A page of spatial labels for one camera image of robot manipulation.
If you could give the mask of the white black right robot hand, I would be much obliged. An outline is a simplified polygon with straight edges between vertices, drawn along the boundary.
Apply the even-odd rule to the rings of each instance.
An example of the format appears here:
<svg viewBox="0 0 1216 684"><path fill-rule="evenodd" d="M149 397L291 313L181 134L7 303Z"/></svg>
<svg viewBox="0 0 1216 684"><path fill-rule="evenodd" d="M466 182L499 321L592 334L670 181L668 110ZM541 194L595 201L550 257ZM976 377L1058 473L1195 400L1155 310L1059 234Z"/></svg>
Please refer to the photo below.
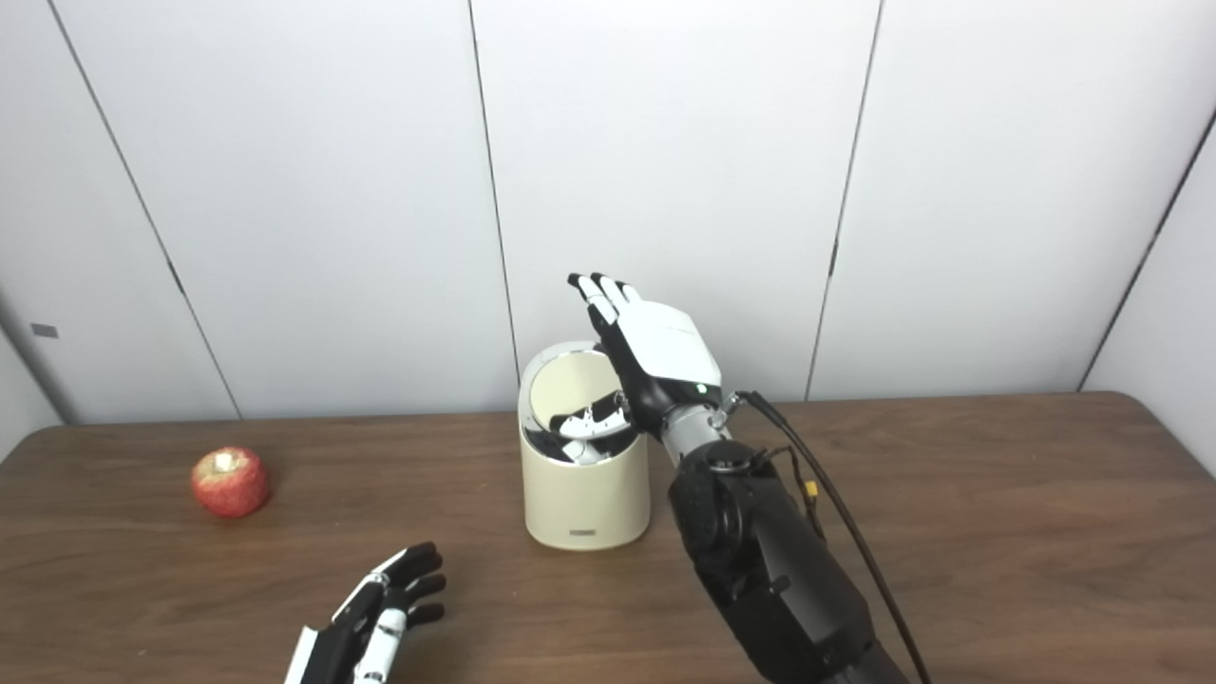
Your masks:
<svg viewBox="0 0 1216 684"><path fill-rule="evenodd" d="M581 295L620 389L553 415L551 431L599 439L634 428L663 442L679 411L721 407L721 369L689 315L601 273L572 274L565 281Z"/></svg>

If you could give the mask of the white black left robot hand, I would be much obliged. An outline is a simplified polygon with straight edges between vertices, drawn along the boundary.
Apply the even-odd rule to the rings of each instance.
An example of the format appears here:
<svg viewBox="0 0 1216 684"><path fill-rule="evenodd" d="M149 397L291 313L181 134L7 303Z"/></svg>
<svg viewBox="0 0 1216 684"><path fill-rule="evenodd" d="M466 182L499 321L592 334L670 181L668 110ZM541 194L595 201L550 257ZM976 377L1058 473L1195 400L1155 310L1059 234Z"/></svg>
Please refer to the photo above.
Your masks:
<svg viewBox="0 0 1216 684"><path fill-rule="evenodd" d="M387 683L409 630L438 622L447 587L434 542L404 548L366 573L321 629L302 628L286 683Z"/></svg>

